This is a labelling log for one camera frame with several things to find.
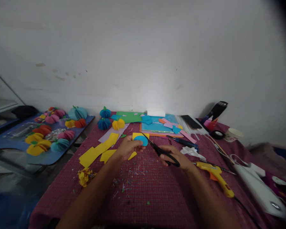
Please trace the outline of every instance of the scissors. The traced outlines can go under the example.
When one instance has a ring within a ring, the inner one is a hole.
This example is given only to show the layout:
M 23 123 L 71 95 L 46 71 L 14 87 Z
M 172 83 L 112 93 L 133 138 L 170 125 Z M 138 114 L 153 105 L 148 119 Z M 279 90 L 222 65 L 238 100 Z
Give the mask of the scissors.
M 175 162 L 175 163 L 171 163 L 169 161 L 165 161 L 169 166 L 171 164 L 173 164 L 176 167 L 180 167 L 179 161 L 177 161 L 176 158 L 174 158 L 170 153 L 168 153 L 168 152 L 164 151 L 163 149 L 161 149 L 159 146 L 157 146 L 155 143 L 153 143 L 151 140 L 149 140 L 148 137 L 146 137 L 146 139 L 148 140 L 150 145 L 153 147 L 153 149 L 156 151 L 156 153 L 158 154 L 159 157 L 160 157 L 161 154 L 164 154 L 164 155 L 168 156 L 170 159 L 172 159 Z

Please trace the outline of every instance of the black thermos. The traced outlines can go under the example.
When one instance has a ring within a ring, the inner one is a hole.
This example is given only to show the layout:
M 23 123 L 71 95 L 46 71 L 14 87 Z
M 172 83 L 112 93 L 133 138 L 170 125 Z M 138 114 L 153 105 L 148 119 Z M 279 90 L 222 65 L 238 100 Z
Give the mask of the black thermos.
M 213 116 L 212 121 L 216 118 L 218 118 L 221 113 L 227 108 L 228 103 L 225 101 L 219 101 L 215 106 L 212 108 L 210 113 L 208 113 L 201 121 L 201 123 L 204 123 L 208 118 Z

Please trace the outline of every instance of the white tissue paper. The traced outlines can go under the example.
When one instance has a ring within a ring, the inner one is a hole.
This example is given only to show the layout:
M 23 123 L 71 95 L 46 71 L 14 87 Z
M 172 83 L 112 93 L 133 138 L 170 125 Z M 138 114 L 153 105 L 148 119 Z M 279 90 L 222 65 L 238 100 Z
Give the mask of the white tissue paper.
M 204 156 L 200 155 L 199 153 L 197 153 L 197 150 L 194 147 L 192 147 L 192 148 L 189 148 L 187 146 L 183 147 L 182 150 L 180 150 L 180 152 L 182 154 L 188 154 L 188 155 L 191 155 L 191 156 L 199 157 L 199 158 L 201 158 L 201 159 L 206 161 L 206 158 Z

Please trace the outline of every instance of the red tablecloth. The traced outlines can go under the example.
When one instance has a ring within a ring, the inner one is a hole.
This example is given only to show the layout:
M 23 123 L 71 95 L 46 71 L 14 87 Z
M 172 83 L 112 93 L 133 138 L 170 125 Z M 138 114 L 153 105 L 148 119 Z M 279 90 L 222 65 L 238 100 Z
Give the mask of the red tablecloth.
M 217 127 L 223 132 L 227 128 L 222 124 Z M 139 132 L 139 123 L 131 123 L 124 134 L 131 135 L 133 132 Z M 100 144 L 98 139 L 105 133 L 106 130 L 101 131 L 97 126 L 91 131 L 38 202 L 31 215 L 29 228 L 39 229 L 48 224 L 52 218 L 62 217 L 67 207 L 83 189 L 78 183 L 77 172 L 83 169 L 78 158 L 89 148 Z M 205 156 L 209 162 L 227 169 L 211 141 L 205 136 L 199 135 L 199 138 L 200 140 L 197 141 L 199 153 Z M 150 139 L 157 145 L 170 145 L 168 139 L 152 136 Z M 112 149 L 117 149 L 122 140 L 120 138 Z M 228 143 L 219 140 L 217 142 L 228 155 L 233 153 L 246 162 L 250 161 L 251 154 L 239 141 Z M 175 141 L 171 141 L 171 143 L 178 149 L 183 147 Z M 187 157 L 191 161 L 198 161 L 196 157 L 189 155 Z M 99 159 L 100 157 L 91 165 L 93 172 L 98 172 L 104 165 Z M 241 226 L 255 228 L 254 223 L 239 204 L 235 200 L 225 197 L 218 183 L 209 179 L 208 172 L 201 170 L 201 173 Z M 257 217 L 262 228 L 271 228 L 271 224 L 273 226 L 274 223 L 277 223 L 272 217 L 266 216 L 259 210 L 258 205 L 237 176 L 227 172 L 223 172 L 221 175 L 238 199 L 252 215 Z M 138 153 L 130 161 L 124 162 L 116 179 L 118 184 L 111 187 L 100 211 L 99 221 L 102 224 L 150 225 L 167 228 L 203 227 L 199 209 L 191 194 L 185 174 L 174 166 L 163 166 L 150 145 L 143 153 Z M 122 193 L 123 183 L 126 188 Z

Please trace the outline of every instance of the paper cup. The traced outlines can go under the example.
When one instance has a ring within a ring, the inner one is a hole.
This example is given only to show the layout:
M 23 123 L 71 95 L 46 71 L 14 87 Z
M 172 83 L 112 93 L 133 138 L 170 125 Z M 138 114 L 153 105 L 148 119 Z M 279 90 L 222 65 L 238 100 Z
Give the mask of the paper cup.
M 227 142 L 233 142 L 243 136 L 244 134 L 240 132 L 239 130 L 229 128 L 226 132 L 226 136 L 224 137 L 224 140 L 226 140 Z

